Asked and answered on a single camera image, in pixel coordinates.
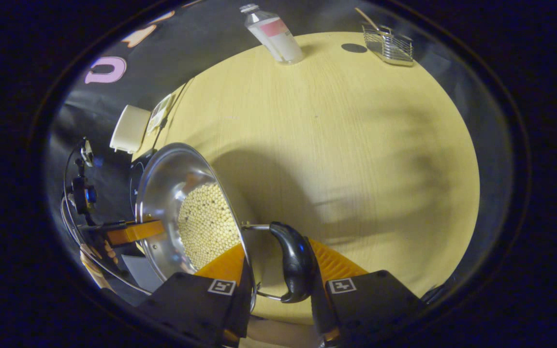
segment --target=plastic bottle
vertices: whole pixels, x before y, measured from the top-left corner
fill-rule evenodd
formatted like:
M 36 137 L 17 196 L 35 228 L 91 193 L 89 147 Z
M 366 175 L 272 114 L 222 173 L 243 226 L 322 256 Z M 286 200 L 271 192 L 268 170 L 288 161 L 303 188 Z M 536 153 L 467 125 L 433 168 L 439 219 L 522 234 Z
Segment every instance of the plastic bottle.
M 302 60 L 302 49 L 278 15 L 261 11 L 256 4 L 242 6 L 240 11 L 247 14 L 246 28 L 270 51 L 274 59 L 281 64 L 296 64 Z

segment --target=light wood tabletop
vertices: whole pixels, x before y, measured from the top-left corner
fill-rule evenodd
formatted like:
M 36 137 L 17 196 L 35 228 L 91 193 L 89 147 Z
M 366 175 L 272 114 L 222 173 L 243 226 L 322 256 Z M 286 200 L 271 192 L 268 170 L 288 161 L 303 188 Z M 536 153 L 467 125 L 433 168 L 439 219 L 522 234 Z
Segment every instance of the light wood tabletop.
M 418 63 L 392 66 L 341 47 L 364 45 L 362 33 L 296 41 L 298 64 L 280 65 L 258 46 L 174 91 L 184 89 L 157 148 L 191 145 L 242 192 L 257 222 L 287 223 L 422 296 L 451 275 L 474 230 L 478 167 L 466 125 Z M 282 295 L 278 243 L 268 255 L 261 290 Z M 254 314 L 312 323 L 309 300 L 258 297 Z

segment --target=black handle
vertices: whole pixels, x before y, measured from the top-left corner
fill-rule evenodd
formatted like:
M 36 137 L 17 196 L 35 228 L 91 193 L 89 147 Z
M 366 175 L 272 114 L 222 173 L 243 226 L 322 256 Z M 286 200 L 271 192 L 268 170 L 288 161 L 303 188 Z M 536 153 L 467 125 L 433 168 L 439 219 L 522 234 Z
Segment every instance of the black handle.
M 317 260 L 309 240 L 289 225 L 280 222 L 270 223 L 270 233 L 283 249 L 283 277 L 287 293 L 281 296 L 284 304 L 303 301 L 311 295 Z

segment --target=wire basket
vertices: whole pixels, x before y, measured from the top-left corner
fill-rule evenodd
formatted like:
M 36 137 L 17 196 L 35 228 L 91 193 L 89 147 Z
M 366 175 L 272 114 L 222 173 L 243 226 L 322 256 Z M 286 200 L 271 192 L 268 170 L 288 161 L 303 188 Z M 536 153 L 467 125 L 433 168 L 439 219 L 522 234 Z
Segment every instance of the wire basket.
M 389 64 L 413 66 L 414 48 L 411 38 L 393 34 L 393 29 L 389 27 L 378 27 L 380 30 L 371 24 L 362 24 L 366 47 Z

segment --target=pile of white beads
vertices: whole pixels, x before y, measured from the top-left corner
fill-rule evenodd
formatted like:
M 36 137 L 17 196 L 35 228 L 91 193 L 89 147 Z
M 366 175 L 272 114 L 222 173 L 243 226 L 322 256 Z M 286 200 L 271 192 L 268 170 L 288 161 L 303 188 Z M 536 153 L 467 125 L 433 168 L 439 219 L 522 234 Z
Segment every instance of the pile of white beads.
M 177 224 L 186 255 L 197 269 L 240 242 L 238 227 L 217 184 L 192 190 L 182 203 Z

